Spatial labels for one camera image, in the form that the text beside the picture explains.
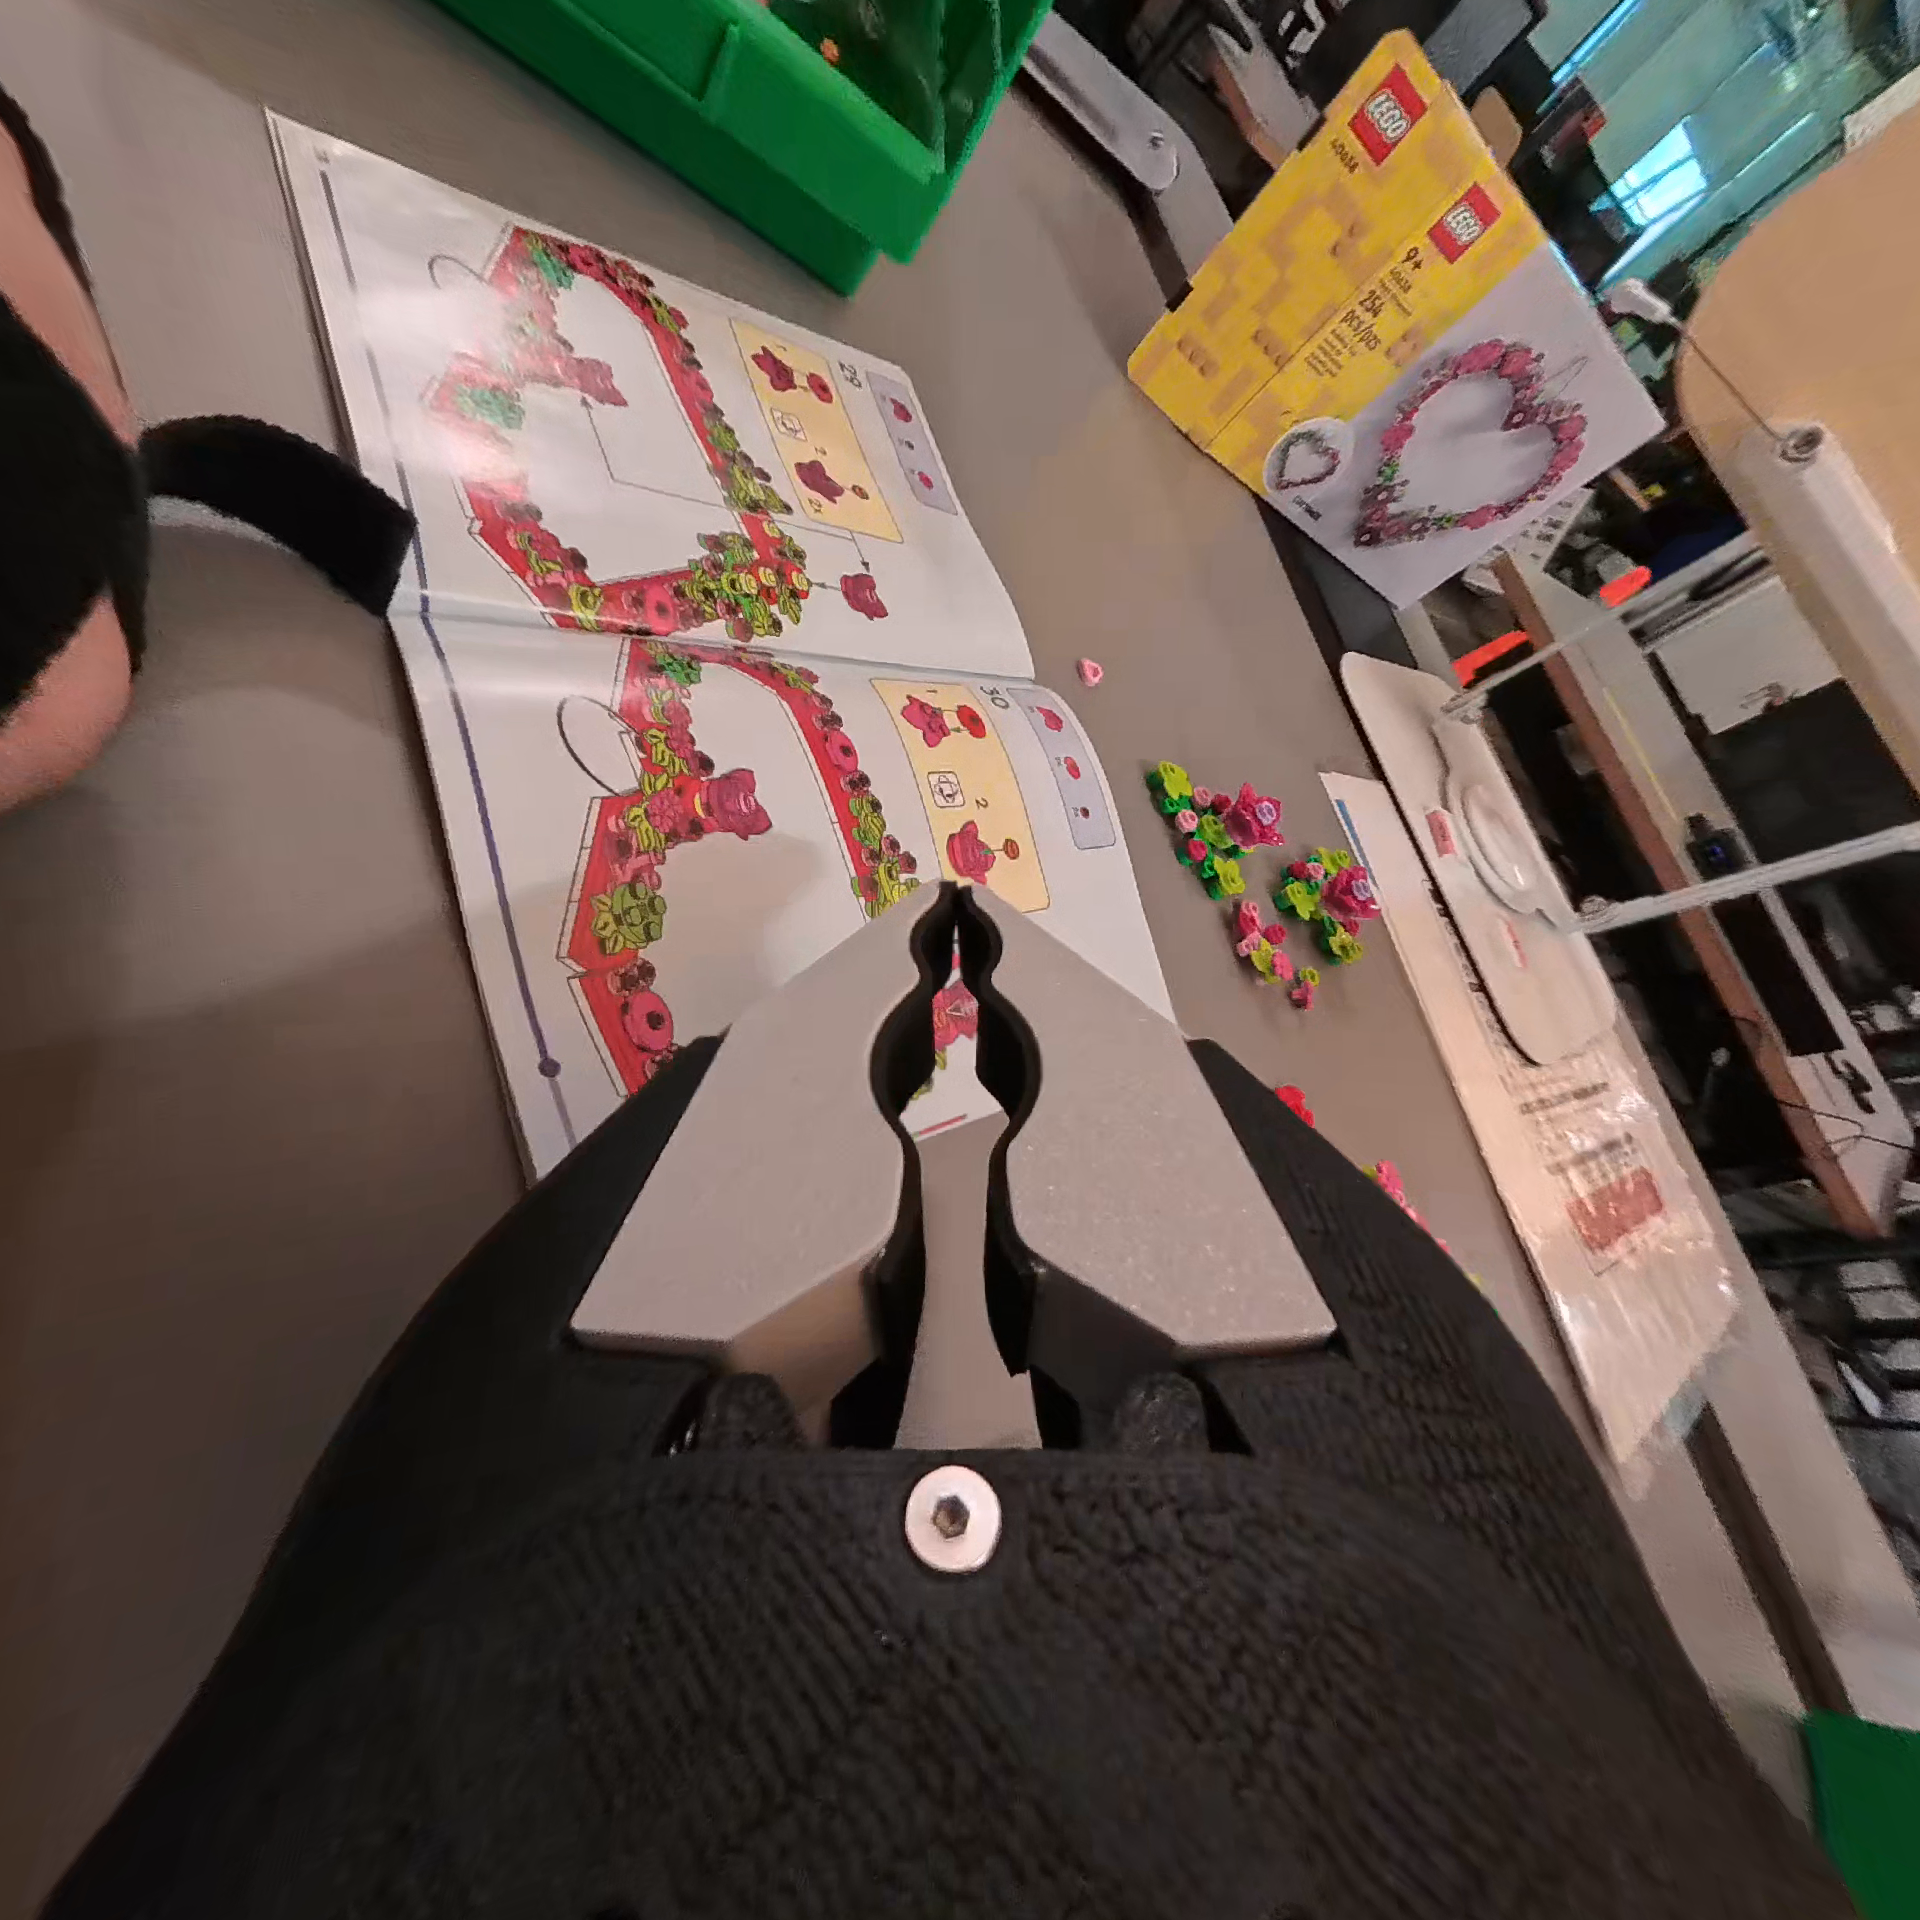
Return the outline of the small pink green lego cluster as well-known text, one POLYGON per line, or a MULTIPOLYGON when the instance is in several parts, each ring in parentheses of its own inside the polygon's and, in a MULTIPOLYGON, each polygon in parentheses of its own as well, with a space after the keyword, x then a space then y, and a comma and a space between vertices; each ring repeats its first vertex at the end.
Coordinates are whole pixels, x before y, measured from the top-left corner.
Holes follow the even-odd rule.
POLYGON ((1304 1013, 1313 1006, 1321 981, 1315 967, 1301 967, 1289 958, 1283 926, 1261 922, 1259 908, 1250 895, 1241 895, 1234 906, 1232 937, 1235 958, 1254 974, 1256 982, 1283 990, 1287 1002, 1296 1011, 1304 1013))

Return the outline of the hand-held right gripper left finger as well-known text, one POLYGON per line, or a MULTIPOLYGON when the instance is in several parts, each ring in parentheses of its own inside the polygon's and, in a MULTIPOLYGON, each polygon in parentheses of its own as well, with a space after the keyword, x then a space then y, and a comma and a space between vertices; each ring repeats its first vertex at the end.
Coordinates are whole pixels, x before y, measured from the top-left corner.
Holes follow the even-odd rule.
POLYGON ((781 1386, 883 1356, 907 1173, 883 1033, 929 1017, 925 942, 950 934, 950 885, 922 886, 731 1022, 570 1314, 585 1346, 781 1386))

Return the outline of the rounded wooden board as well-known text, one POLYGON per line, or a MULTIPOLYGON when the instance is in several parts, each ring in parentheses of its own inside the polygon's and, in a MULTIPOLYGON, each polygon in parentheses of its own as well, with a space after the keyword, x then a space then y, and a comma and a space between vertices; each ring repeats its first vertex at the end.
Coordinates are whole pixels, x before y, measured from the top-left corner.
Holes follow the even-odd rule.
POLYGON ((1688 321, 1677 404, 1693 443, 1821 637, 1894 762, 1915 778, 1915 666, 1861 639, 1817 583, 1810 534, 1743 474, 1754 426, 1824 426, 1915 570, 1915 181, 1833 167, 1775 205, 1726 258, 1688 321))

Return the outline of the green pink lego flower cluster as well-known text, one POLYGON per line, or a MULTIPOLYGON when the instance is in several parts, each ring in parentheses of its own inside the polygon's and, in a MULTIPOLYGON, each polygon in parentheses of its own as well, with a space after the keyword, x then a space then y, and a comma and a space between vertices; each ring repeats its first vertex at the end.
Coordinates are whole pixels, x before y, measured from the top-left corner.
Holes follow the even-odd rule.
POLYGON ((1273 906, 1303 924, 1335 967, 1362 959, 1362 932, 1381 918, 1368 868, 1351 850, 1311 847, 1271 886, 1273 906))
POLYGON ((1283 847, 1283 806, 1250 781, 1206 786, 1176 762, 1143 771, 1143 786, 1169 834, 1175 857, 1216 902, 1245 894, 1247 857, 1283 847))

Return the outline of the green bin corner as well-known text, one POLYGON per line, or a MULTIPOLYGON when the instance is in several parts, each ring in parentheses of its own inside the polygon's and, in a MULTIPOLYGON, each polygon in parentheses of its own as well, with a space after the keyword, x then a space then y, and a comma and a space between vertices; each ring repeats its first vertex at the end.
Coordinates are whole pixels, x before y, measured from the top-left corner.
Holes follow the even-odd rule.
POLYGON ((1918 1733, 1845 1711, 1803 1722, 1815 1829, 1862 1917, 1918 1917, 1918 1733))

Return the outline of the person's left hand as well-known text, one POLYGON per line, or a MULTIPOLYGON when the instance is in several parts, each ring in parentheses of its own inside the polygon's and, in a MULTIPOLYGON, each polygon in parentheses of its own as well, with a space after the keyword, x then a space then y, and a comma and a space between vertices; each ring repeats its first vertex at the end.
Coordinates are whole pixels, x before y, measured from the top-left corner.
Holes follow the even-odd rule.
POLYGON ((53 795, 128 713, 147 499, 137 412, 63 185, 1 101, 1 806, 53 795))

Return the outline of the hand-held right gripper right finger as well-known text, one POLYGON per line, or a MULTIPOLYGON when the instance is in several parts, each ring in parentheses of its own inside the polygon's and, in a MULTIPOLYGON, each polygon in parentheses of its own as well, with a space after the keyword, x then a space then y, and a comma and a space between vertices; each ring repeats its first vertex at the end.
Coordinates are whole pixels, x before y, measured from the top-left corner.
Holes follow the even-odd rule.
POLYGON ((1182 1028, 993 894, 954 894, 975 1071, 1006 1114, 984 1283, 1011 1373, 1322 1348, 1331 1310, 1182 1028))

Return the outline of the green plastic bin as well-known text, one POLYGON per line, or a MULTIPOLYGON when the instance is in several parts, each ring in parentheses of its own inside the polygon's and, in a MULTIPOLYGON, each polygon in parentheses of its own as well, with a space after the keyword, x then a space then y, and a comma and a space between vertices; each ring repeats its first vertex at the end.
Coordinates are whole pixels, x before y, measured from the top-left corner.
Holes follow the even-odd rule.
POLYGON ((849 297, 909 263, 1049 3, 442 3, 849 297))

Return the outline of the grey metal bracket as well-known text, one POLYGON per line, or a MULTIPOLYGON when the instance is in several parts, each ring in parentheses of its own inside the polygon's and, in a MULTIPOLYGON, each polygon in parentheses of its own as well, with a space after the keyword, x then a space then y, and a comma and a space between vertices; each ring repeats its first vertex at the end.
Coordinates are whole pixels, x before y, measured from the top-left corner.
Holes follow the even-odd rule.
POLYGON ((1119 181, 1160 196, 1179 182, 1182 139, 1163 110, 1057 9, 1034 27, 1022 83, 1103 158, 1119 181))

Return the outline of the lego instruction booklet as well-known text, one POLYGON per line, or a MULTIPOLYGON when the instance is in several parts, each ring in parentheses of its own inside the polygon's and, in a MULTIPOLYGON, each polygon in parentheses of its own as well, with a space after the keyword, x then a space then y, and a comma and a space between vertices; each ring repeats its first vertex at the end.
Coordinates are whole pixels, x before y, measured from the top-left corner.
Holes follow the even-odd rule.
POLYGON ((977 882, 1169 1015, 1111 785, 909 372, 266 115, 539 1178, 682 1047, 977 882))

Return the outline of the clear plastic bag with papers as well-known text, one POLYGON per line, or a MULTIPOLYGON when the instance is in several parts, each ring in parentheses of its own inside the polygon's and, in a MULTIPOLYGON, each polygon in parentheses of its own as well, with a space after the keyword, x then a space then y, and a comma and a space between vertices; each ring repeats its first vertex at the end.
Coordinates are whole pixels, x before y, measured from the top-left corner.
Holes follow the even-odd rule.
POLYGON ((1680 1434, 1736 1290, 1621 1025, 1558 1063, 1504 1033, 1385 785, 1322 774, 1479 1156, 1610 1461, 1641 1476, 1680 1434))

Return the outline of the yellow lego box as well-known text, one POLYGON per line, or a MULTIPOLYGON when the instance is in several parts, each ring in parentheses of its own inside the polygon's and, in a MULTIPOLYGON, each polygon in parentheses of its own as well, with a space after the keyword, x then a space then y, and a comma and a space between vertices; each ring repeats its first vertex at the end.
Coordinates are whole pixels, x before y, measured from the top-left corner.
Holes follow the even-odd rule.
POLYGON ((1126 372, 1391 607, 1513 545, 1663 429, 1405 29, 1357 62, 1126 372))

